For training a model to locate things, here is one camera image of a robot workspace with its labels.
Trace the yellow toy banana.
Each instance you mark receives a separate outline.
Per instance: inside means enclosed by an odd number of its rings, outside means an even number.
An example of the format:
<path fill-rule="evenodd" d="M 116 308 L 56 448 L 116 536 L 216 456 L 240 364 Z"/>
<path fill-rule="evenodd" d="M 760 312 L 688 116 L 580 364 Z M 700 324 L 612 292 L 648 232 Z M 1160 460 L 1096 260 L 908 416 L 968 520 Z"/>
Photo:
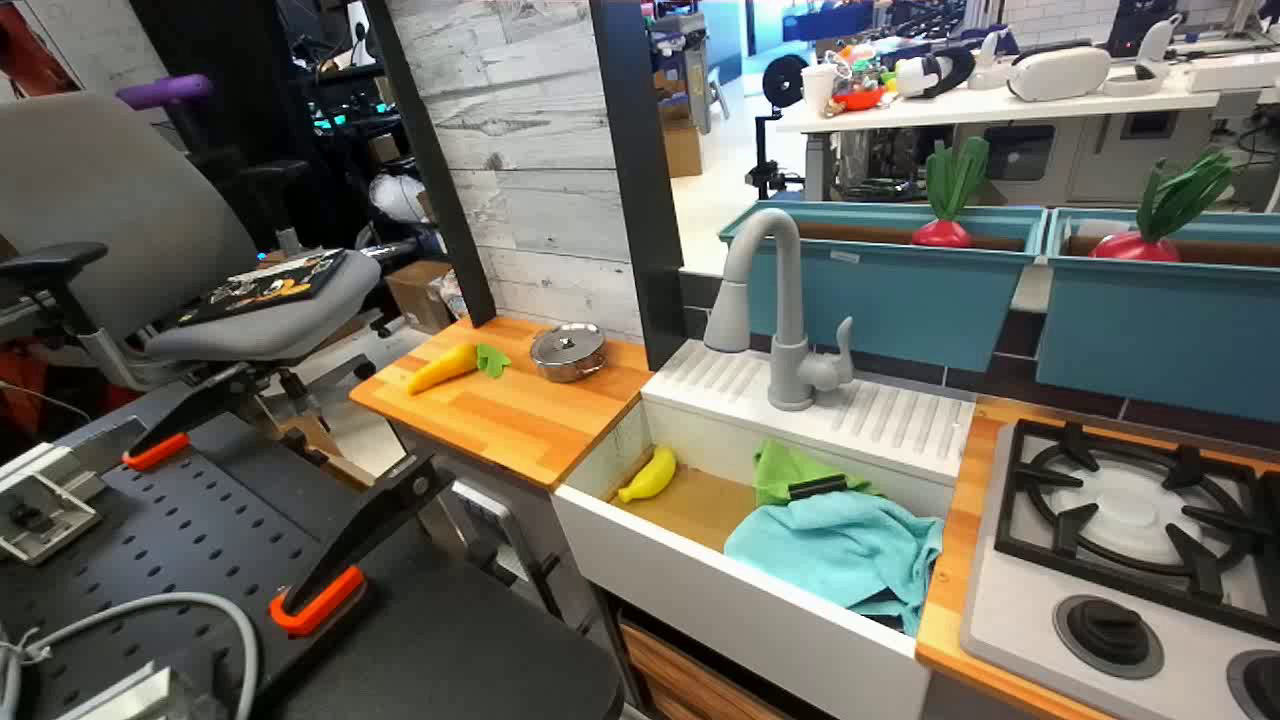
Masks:
<path fill-rule="evenodd" d="M 632 472 L 632 480 L 616 492 L 620 504 L 652 500 L 676 480 L 676 452 L 656 448 L 644 468 Z"/>

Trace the teal cloth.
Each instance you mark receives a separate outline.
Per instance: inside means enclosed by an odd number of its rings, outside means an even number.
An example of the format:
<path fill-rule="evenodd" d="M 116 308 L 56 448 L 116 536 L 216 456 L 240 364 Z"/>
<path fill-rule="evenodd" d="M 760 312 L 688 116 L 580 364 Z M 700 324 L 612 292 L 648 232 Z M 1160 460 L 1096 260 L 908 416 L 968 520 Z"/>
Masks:
<path fill-rule="evenodd" d="M 724 552 L 828 604 L 920 632 L 932 564 L 944 552 L 936 516 L 872 492 L 824 492 L 760 504 L 724 540 Z"/>

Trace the white background table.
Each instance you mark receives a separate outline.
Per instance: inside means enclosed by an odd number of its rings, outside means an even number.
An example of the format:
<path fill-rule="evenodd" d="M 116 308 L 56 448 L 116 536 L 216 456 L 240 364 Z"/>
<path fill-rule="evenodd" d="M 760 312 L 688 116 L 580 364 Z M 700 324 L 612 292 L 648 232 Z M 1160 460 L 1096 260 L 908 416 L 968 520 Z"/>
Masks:
<path fill-rule="evenodd" d="M 820 116 L 812 108 L 788 108 L 780 128 L 804 136 L 804 196 L 824 200 L 832 184 L 828 144 L 840 132 L 884 132 L 884 128 L 940 128 L 940 124 L 1044 124 L 1084 116 L 1144 116 L 1144 112 L 1212 112 L 1216 92 L 1152 92 L 1152 96 L 1076 96 L 1024 104 L 1008 88 L 960 88 L 936 100 L 888 100 L 868 112 Z"/>

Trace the near black orange clamp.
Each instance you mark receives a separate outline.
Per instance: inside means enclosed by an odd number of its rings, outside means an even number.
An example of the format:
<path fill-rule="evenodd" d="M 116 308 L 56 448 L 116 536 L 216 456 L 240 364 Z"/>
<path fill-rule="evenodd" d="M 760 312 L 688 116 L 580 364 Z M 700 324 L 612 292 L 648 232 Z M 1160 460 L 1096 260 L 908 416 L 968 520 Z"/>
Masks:
<path fill-rule="evenodd" d="M 268 600 L 268 620 L 288 640 L 324 632 L 368 592 L 360 560 L 376 552 L 400 524 L 408 524 L 436 492 L 444 472 L 432 452 L 396 460 L 368 500 L 344 520 L 316 564 Z"/>

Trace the grey toy tap faucet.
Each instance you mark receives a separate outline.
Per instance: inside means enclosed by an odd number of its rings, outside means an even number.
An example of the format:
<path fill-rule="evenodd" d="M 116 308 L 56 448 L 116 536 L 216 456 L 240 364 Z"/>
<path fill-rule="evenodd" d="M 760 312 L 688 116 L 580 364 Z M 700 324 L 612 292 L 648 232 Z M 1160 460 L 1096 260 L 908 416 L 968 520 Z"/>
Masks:
<path fill-rule="evenodd" d="M 760 244 L 776 244 L 776 324 L 768 348 L 768 404 L 780 412 L 804 412 L 820 392 L 836 392 L 852 380 L 852 320 L 836 324 L 836 352 L 816 356 L 804 332 L 804 240 L 784 208 L 760 208 L 740 228 L 724 256 L 724 276 L 704 320 L 704 344 L 712 352 L 748 348 L 748 268 Z"/>

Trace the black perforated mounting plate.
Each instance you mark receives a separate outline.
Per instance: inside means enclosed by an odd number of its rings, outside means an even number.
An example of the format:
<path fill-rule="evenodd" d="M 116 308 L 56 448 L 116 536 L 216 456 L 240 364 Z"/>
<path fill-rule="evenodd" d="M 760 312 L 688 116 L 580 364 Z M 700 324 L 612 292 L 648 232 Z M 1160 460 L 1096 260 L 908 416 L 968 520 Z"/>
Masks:
<path fill-rule="evenodd" d="M 56 640 L 24 672 L 20 716 L 56 720 L 168 660 L 208 660 L 216 696 L 232 700 L 232 620 L 260 620 L 352 508 L 348 488 L 232 420 L 148 476 L 108 472 L 96 524 L 72 548 L 0 572 L 12 636 L 112 616 Z M 396 528 L 364 572 L 368 592 L 324 632 L 260 632 L 256 720 L 616 720 L 624 708 L 608 652 L 436 548 L 424 528 Z"/>

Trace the toy radish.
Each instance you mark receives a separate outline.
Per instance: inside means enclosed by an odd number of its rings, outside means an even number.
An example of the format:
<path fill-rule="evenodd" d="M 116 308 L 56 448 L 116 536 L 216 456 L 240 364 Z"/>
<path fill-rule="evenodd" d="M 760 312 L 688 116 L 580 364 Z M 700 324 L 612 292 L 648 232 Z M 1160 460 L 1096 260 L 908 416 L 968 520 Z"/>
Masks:
<path fill-rule="evenodd" d="M 1172 244 L 1172 232 L 1180 232 L 1200 212 L 1208 212 L 1228 184 L 1232 184 L 1232 160 L 1220 148 L 1196 156 L 1188 168 L 1156 164 L 1148 172 L 1132 224 L 1100 236 L 1096 256 L 1176 260 L 1180 248 Z"/>
<path fill-rule="evenodd" d="M 960 144 L 936 144 L 924 160 L 924 196 L 932 220 L 912 232 L 920 248 L 968 248 L 972 236 L 960 212 L 988 180 L 988 140 L 968 136 Z"/>

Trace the black orange clamp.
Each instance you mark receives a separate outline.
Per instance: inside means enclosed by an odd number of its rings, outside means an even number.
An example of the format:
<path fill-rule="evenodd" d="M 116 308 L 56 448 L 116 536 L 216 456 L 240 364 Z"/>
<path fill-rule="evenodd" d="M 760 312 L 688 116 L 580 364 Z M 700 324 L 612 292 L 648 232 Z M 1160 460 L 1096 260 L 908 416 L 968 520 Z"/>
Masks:
<path fill-rule="evenodd" d="M 408 524 L 436 492 L 444 472 L 432 452 L 396 460 L 368 500 L 344 520 L 316 564 L 268 600 L 268 620 L 288 640 L 324 632 L 368 592 L 360 560 L 376 552 L 400 524 Z"/>
<path fill-rule="evenodd" d="M 192 388 L 184 388 L 148 428 L 120 452 L 128 472 L 152 472 L 192 448 L 192 432 L 216 416 L 240 416 L 260 424 L 264 408 L 256 396 L 260 376 L 248 364 L 232 364 Z"/>

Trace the green cloth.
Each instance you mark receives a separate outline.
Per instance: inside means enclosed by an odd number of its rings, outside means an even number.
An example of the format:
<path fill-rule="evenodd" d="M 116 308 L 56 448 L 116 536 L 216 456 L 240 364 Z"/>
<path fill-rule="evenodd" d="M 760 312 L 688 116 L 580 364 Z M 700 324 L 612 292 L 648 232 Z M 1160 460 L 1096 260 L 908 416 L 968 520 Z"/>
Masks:
<path fill-rule="evenodd" d="M 760 504 L 792 504 L 824 492 L 864 492 L 864 480 L 792 444 L 764 444 L 752 456 Z"/>

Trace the small steel lidded pot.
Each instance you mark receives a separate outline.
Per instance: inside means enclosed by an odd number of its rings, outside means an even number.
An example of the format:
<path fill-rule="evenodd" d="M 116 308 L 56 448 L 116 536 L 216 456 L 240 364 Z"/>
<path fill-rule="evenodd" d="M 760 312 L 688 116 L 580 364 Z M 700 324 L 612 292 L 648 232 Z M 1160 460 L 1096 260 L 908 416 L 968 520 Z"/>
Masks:
<path fill-rule="evenodd" d="M 548 324 L 528 356 L 548 380 L 572 384 L 604 368 L 604 332 L 596 324 Z"/>

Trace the far black orange clamp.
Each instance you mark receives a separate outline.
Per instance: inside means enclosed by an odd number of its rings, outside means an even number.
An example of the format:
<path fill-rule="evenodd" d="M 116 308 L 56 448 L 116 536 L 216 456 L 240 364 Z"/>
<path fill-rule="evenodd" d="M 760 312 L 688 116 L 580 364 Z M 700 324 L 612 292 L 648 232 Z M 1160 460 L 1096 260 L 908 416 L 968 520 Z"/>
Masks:
<path fill-rule="evenodd" d="M 184 388 L 148 428 L 120 452 L 128 472 L 152 472 L 192 448 L 192 432 L 216 416 L 240 416 L 260 424 L 264 408 L 256 396 L 260 376 L 248 364 L 232 364 L 192 388 Z"/>

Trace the grey office chair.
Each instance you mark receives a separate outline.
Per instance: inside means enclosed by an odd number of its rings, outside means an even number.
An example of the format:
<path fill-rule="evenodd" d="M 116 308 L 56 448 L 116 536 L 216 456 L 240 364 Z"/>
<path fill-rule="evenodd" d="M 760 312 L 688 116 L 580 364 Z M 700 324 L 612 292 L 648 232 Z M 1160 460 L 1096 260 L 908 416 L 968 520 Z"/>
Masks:
<path fill-rule="evenodd" d="M 48 320 L 136 392 L 188 368 L 308 360 L 348 328 L 380 264 L 332 252 L 320 288 L 184 324 L 184 312 L 256 272 L 256 244 L 220 188 L 140 112 L 100 92 L 0 108 L 4 280 L 48 292 Z"/>

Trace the left teal planter box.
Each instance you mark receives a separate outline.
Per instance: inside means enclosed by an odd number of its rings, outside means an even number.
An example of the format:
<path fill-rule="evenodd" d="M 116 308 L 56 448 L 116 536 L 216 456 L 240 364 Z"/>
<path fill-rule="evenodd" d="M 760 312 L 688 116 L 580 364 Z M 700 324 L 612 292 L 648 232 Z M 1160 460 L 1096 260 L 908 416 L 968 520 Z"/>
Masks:
<path fill-rule="evenodd" d="M 928 204 L 796 200 L 772 196 L 804 240 L 804 332 L 828 344 L 852 320 L 852 348 L 908 364 L 984 372 L 1024 268 L 1040 256 L 1048 212 L 1036 204 L 968 204 L 968 248 L 920 248 L 912 232 L 932 220 Z M 748 204 L 720 228 L 724 244 Z"/>

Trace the wooden side counter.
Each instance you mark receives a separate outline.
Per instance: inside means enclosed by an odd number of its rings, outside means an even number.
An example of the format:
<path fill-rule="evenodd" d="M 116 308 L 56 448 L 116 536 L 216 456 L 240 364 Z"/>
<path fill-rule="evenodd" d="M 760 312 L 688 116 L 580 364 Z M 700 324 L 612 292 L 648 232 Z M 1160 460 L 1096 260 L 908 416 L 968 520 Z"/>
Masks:
<path fill-rule="evenodd" d="M 532 488 L 556 488 L 636 404 L 648 380 L 648 356 L 636 340 L 608 340 L 596 376 L 556 384 L 528 360 L 536 332 L 536 320 L 516 316 L 496 316 L 480 328 L 456 320 L 372 380 L 360 380 L 348 400 L 420 440 L 516 472 Z M 504 372 L 468 372 L 412 392 L 412 376 L 460 344 L 500 352 Z"/>

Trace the right toy radish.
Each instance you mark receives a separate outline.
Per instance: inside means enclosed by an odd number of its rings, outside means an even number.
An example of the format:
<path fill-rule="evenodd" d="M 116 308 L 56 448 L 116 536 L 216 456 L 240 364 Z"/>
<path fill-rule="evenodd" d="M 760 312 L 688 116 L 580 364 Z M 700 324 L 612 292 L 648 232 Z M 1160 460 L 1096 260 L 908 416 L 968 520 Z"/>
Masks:
<path fill-rule="evenodd" d="M 1180 232 L 1200 212 L 1208 212 L 1228 184 L 1232 184 L 1232 160 L 1220 148 L 1196 156 L 1188 168 L 1156 164 L 1148 172 L 1132 224 L 1100 236 L 1096 256 L 1176 260 L 1180 248 L 1172 244 L 1172 232 Z"/>

